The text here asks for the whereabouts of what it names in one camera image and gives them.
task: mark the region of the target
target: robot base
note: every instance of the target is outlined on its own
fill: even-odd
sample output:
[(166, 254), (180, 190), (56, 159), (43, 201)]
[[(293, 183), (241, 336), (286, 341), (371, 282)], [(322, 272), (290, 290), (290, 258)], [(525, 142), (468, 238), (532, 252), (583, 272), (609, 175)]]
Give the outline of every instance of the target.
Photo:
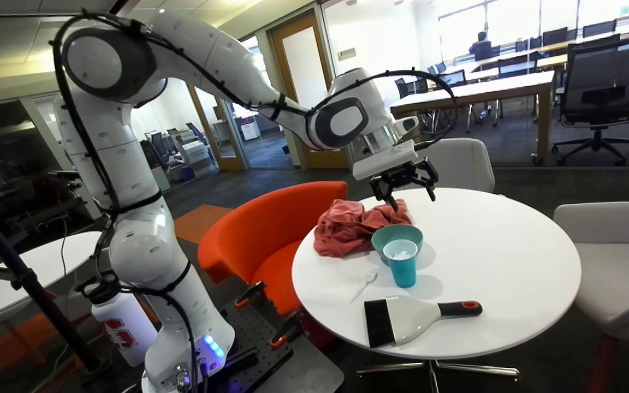
[[(227, 354), (227, 364), (209, 379), (213, 393), (248, 393), (264, 381), (284, 360), (293, 355), (290, 344), (271, 346), (275, 326), (262, 317), (259, 302), (250, 300), (245, 307), (237, 307), (233, 300), (222, 310), (227, 322), (237, 330), (237, 341)], [(144, 393), (158, 391), (143, 372)]]

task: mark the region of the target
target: table top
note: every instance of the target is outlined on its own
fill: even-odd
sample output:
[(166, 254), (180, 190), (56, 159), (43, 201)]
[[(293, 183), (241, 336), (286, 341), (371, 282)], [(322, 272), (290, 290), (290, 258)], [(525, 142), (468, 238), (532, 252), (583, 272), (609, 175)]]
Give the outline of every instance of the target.
[[(533, 74), (520, 74), (511, 79), (494, 79), (486, 83), (469, 83), (469, 85), (457, 85), (453, 86), (453, 93), (457, 95), (459, 104), (469, 102), (484, 102), (484, 100), (496, 100), (496, 97), (509, 97), (509, 95), (525, 95), (525, 93), (537, 93), (539, 88), (554, 88), (556, 72), (533, 72)], [(392, 110), (396, 115), (409, 112), (409, 110), (428, 110), (437, 107), (448, 107), (453, 100), (448, 92), (432, 88), (426, 93), (411, 93), (403, 100), (392, 104)]]
[[(440, 318), (406, 344), (383, 344), (374, 350), (399, 358), (457, 360), (523, 344), (558, 322), (577, 296), (582, 261), (566, 230), (542, 212), (514, 199), (437, 188), (401, 190), (414, 222), (424, 230), (417, 259), (417, 283), (409, 290), (378, 252), (323, 258), (314, 251), (314, 230), (293, 259), (293, 283), (305, 307), (331, 332), (367, 346), (364, 300), (394, 294), (423, 300), (484, 302), (473, 318)], [(378, 271), (358, 299), (357, 290)]]
[[(23, 259), (36, 271), (43, 285), (53, 285), (64, 277), (64, 272), (72, 272), (94, 252), (98, 235), (101, 230), (83, 230), (68, 235), (67, 239), (59, 238), (23, 252)], [(0, 280), (0, 313), (16, 307), (25, 299), (29, 299), (25, 287), (13, 290), (6, 280)]]

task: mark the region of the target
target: robotic arm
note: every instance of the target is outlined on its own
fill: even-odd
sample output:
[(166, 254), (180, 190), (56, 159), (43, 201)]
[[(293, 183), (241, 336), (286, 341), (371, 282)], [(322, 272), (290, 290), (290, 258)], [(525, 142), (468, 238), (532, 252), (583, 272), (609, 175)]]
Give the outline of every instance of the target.
[[(96, 25), (67, 35), (79, 19)], [(53, 45), (64, 95), (56, 104), (64, 149), (94, 201), (112, 216), (112, 268), (126, 283), (150, 293), (162, 318), (144, 358), (144, 391), (175, 391), (177, 378), (187, 378), (177, 368), (192, 368), (190, 379), (222, 371), (235, 343), (233, 324), (213, 305), (175, 239), (172, 216), (132, 130), (132, 108), (160, 95), (168, 79), (259, 108), (310, 149), (343, 149), (364, 137), (371, 155), (355, 164), (355, 177), (371, 177), (378, 199), (394, 202), (392, 190), (411, 180), (424, 183), (432, 197), (432, 166), (417, 164), (414, 142), (399, 143), (404, 130), (374, 83), (364, 83), (367, 76), (360, 70), (337, 79), (325, 100), (305, 108), (262, 80), (235, 36), (171, 13), (160, 13), (150, 25), (79, 15)]]

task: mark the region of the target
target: white container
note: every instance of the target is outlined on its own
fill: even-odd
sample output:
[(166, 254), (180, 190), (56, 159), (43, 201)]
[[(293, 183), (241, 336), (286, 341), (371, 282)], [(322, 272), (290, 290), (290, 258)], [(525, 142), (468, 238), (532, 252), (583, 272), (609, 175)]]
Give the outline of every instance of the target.
[(93, 302), (93, 313), (116, 343), (121, 355), (132, 367), (143, 364), (146, 348), (158, 338), (158, 330), (140, 300), (132, 293), (116, 293), (109, 299), (101, 296), (96, 300), (98, 302)]

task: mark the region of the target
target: red cloth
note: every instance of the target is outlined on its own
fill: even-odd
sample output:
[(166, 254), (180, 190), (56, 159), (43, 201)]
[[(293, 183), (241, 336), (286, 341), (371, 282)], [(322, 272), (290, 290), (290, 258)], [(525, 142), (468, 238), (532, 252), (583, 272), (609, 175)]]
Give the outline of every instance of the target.
[(406, 202), (399, 201), (399, 212), (392, 205), (377, 205), (366, 212), (358, 201), (337, 199), (329, 212), (323, 212), (314, 226), (314, 251), (320, 254), (343, 258), (358, 251), (371, 251), (371, 235), (380, 226), (406, 222)]

